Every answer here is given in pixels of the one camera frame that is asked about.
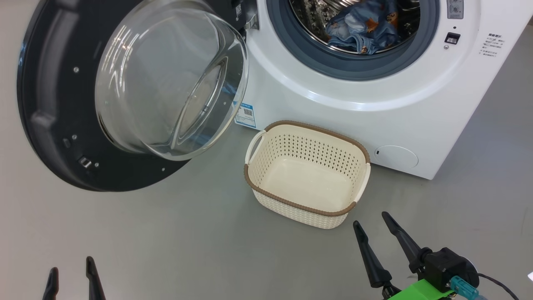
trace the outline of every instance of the blue and white sticker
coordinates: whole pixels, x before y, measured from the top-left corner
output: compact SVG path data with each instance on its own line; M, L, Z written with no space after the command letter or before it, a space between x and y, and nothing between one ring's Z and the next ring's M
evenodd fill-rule
M241 103L237 116L235 117L235 123L255 128L254 107L250 104Z

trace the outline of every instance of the teal connector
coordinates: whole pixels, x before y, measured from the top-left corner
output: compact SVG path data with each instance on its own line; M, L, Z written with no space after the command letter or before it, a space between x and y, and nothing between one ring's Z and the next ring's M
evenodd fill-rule
M468 284L468 282L464 281L459 276L454 276L450 280L450 289L468 300L484 299L483 296L480 298L479 291L476 288Z

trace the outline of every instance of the white washing machine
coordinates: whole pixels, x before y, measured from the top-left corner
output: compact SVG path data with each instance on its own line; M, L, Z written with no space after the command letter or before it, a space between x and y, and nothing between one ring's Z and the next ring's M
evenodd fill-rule
M402 42L373 55L321 32L355 2L3 1L2 91L20 114L7 121L21 122L47 176L92 191L166 178L233 120L317 125L432 179L533 2L398 0Z

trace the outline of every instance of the clothes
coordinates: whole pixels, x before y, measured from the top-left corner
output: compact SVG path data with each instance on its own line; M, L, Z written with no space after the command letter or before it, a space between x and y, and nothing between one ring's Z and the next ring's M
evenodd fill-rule
M374 54L399 42L395 0L361 0L343 9L326 26L328 44Z

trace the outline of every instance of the laundry basket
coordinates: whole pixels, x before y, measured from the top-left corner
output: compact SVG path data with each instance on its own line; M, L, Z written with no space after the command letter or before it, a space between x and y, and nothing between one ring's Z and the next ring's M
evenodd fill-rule
M346 219L361 198L370 176L370 157L353 139L303 123L280 121L250 142L244 176L266 208L301 223L331 229Z

